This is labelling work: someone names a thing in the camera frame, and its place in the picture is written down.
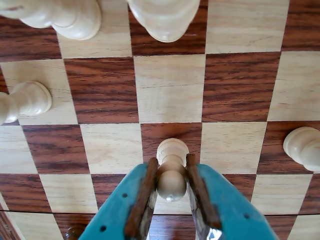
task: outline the chessboard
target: chessboard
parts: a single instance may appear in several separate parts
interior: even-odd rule
[[[320,174],[283,141],[299,127],[320,130],[320,0],[201,0],[172,43],[153,39],[125,0],[98,2],[101,29],[84,41],[0,17],[0,92],[38,81],[53,100],[0,126],[2,238],[63,240],[177,138],[280,240],[318,240]],[[196,239],[187,195],[158,197],[148,238]]]

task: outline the white chess piece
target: white chess piece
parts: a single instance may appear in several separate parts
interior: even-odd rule
[[[181,38],[199,8],[200,0],[127,0],[137,21],[156,40]]]
[[[157,171],[157,191],[168,202],[178,201],[186,193],[185,166],[188,153],[187,145],[176,138],[164,140],[156,151],[160,164]]]
[[[48,89],[37,81],[16,85],[10,95],[0,92],[0,125],[12,123],[20,114],[36,116],[48,111],[52,97]]]
[[[320,172],[320,131],[303,126],[286,136],[283,149],[289,157],[307,170]]]
[[[52,26],[74,40],[94,37],[101,25],[96,0],[0,0],[0,15],[20,19],[33,28]]]

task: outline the hole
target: hole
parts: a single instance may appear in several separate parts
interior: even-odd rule
[[[100,232],[104,232],[105,230],[107,230],[107,227],[105,225],[102,225],[100,227]]]

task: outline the light wooden square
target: light wooden square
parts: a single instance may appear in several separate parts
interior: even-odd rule
[[[268,121],[320,120],[320,51],[281,53]]]
[[[21,240],[63,240],[52,213],[6,212]]]
[[[289,0],[209,0],[205,53],[281,50]]]
[[[205,58],[205,55],[135,57],[139,122],[201,122]]]
[[[155,202],[153,214],[167,214],[167,215],[190,215],[190,201],[189,194],[186,192],[183,198],[179,201],[168,202],[158,195]]]
[[[78,41],[58,34],[61,55],[69,58],[132,56],[128,5],[126,0],[98,0],[101,27],[96,36]]]
[[[266,122],[202,124],[200,163],[221,174],[256,174]]]
[[[127,174],[143,163],[138,123],[80,125],[91,174]]]
[[[320,215],[297,216],[288,240],[319,240]]]
[[[0,126],[0,174],[37,174],[21,126]]]
[[[98,212],[90,174],[40,174],[40,179],[52,212]]]
[[[265,215],[298,214],[312,174],[257,175],[251,203]]]
[[[52,107],[38,116],[21,116],[21,125],[78,124],[65,64],[62,59],[3,62],[0,64],[9,92],[25,81],[38,81],[52,96]]]

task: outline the chess piece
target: chess piece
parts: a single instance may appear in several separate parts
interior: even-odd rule
[[[156,151],[160,164],[157,171],[157,191],[168,202],[178,201],[186,193],[185,166],[188,153],[187,145],[176,138],[164,140]]]
[[[81,234],[85,231],[85,224],[74,224],[68,228],[65,234],[65,240],[78,240]]]
[[[127,0],[137,21],[156,40],[181,38],[199,8],[200,0]]]
[[[52,26],[74,40],[94,37],[101,25],[96,0],[0,0],[0,15],[20,19],[33,28]]]
[[[303,126],[286,136],[283,149],[289,157],[307,170],[320,172],[320,131]]]
[[[0,92],[0,125],[12,123],[20,114],[36,116],[48,111],[52,97],[41,83],[26,81],[16,85],[10,95]]]

